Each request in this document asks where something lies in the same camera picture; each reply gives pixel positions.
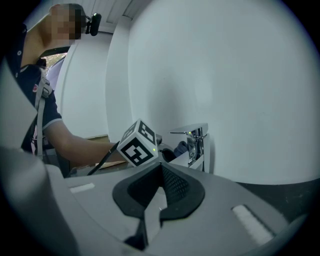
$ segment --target person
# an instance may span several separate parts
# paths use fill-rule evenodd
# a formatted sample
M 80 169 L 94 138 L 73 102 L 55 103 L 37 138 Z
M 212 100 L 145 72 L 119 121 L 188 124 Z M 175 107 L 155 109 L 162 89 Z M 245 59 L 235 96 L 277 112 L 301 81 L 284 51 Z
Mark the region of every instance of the person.
M 48 49 L 70 45 L 80 39 L 86 25 L 83 7 L 73 3 L 52 6 L 49 13 L 29 31 L 26 25 L 21 25 L 15 43 L 6 57 L 19 87 L 33 106 L 41 79 L 40 67 L 36 65 L 40 55 Z M 34 135 L 32 127 L 34 128 L 34 125 L 30 127 L 21 146 L 28 152 L 32 152 L 31 143 Z M 62 157 L 80 165 L 99 163 L 114 145 L 71 134 L 57 111 L 53 92 L 45 100 L 42 131 Z M 115 151 L 108 161 L 125 161 L 125 159 Z

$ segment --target chrome faucet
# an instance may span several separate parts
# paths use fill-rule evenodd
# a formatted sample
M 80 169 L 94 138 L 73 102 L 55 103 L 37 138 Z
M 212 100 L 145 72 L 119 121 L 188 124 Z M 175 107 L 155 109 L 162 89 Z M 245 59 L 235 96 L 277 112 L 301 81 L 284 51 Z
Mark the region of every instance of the chrome faucet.
M 210 140 L 207 132 L 207 123 L 191 124 L 169 131 L 170 134 L 186 135 L 187 150 L 189 154 L 188 167 L 191 167 L 199 160 L 202 161 L 200 170 L 208 173 L 210 164 Z

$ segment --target curved white wall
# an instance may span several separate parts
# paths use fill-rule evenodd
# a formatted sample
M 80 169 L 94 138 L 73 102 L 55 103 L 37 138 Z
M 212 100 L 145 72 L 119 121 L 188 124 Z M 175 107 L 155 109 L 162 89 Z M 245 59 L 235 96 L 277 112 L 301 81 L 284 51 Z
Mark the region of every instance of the curved white wall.
M 83 34 L 62 64 L 54 92 L 63 122 L 83 138 L 108 134 L 107 56 L 112 34 Z
M 111 142 L 121 140 L 132 125 L 128 86 L 128 45 L 131 18 L 120 17 L 109 49 L 105 74 L 105 110 Z
M 234 181 L 316 179 L 316 58 L 307 33 L 276 2 L 155 0 L 130 29 L 132 118 L 162 134 L 208 122 L 214 173 Z

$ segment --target shoulder strap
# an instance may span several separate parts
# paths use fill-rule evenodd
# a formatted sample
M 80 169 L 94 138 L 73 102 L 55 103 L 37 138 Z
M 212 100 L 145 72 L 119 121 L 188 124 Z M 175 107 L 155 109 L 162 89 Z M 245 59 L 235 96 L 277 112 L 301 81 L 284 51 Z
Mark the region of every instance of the shoulder strap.
M 50 82 L 46 79 L 46 75 L 41 70 L 41 79 L 36 91 L 35 95 L 35 109 L 38 112 L 37 120 L 36 120 L 36 133 L 37 133 L 37 155 L 43 159 L 43 149 L 42 149 L 42 122 L 43 122 L 43 115 L 45 110 L 46 99 L 52 93 L 52 88 L 50 86 Z

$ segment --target gray plastic surface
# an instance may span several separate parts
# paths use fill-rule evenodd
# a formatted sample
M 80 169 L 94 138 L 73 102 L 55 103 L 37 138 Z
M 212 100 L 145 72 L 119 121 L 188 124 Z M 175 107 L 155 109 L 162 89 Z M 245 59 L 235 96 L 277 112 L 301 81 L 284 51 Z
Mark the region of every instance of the gray plastic surface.
M 144 166 L 63 179 L 56 166 L 44 166 L 33 155 L 8 149 L 1 149 L 0 154 L 3 157 L 1 185 L 10 204 L 30 232 L 60 255 L 233 256 L 254 249 L 252 252 L 258 255 L 260 248 L 231 211 L 232 207 L 242 204 L 276 234 L 288 225 L 273 207 L 240 185 L 172 165 L 200 181 L 205 198 L 189 217 L 165 221 L 145 252 L 141 252 L 121 242 L 136 232 L 138 220 L 122 214 L 113 201 L 112 188 Z M 74 194 L 70 191 L 70 188 L 89 183 L 94 187 Z M 265 255 L 280 248 L 288 240 L 287 234 L 292 233 L 292 229 L 284 230 L 279 237 L 263 245 Z
M 270 240 L 266 244 L 251 250 L 243 256 L 270 256 L 275 255 L 290 239 L 296 234 L 302 224 L 306 221 L 307 215 L 301 215 L 296 218 L 290 225 L 282 230 L 274 239 Z
M 200 181 L 205 197 L 188 218 L 163 223 L 145 250 L 150 254 L 232 256 L 257 248 L 231 210 L 242 204 L 247 205 L 276 234 L 288 225 L 273 207 L 235 182 L 180 165 L 162 165 L 171 165 Z

